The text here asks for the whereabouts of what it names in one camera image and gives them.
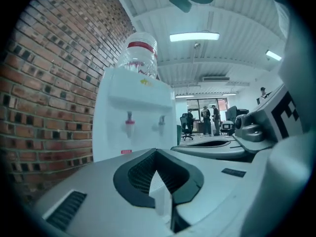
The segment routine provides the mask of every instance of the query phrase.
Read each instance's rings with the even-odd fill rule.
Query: white corrugated ceiling
[[[158,74],[177,95],[228,93],[244,87],[278,65],[269,49],[283,55],[285,38],[273,0],[214,0],[183,13],[169,0],[120,0],[137,31],[158,42]],[[218,32],[217,41],[170,42],[170,34]],[[226,76],[229,83],[200,83],[205,76]]]

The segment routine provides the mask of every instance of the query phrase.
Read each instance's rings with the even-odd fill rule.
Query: red sign
[[[132,152],[132,150],[121,150],[120,154],[125,155],[125,154],[130,154],[131,152]]]

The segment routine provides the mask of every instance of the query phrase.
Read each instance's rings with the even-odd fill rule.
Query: gray floor
[[[210,140],[216,140],[218,138],[224,138],[227,135],[222,135],[222,136],[204,136],[204,135],[197,135],[195,134],[195,136],[193,136],[193,140],[191,140],[190,138],[186,138],[186,140],[184,141],[183,139],[181,139],[180,145],[185,146],[185,145],[190,145],[190,144],[195,144],[195,143],[201,143],[201,142],[206,142],[206,141],[210,141]]]

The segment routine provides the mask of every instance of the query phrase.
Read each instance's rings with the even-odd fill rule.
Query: water bottle
[[[146,32],[133,33],[125,42],[116,67],[124,67],[151,78],[157,77],[157,41]]]

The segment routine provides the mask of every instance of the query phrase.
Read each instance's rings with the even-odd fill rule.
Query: dark pants
[[[211,130],[211,120],[209,118],[204,118],[203,119],[203,123],[204,123],[204,131],[203,134],[210,134],[212,135],[212,130]]]
[[[216,135],[219,135],[219,119],[214,120]]]

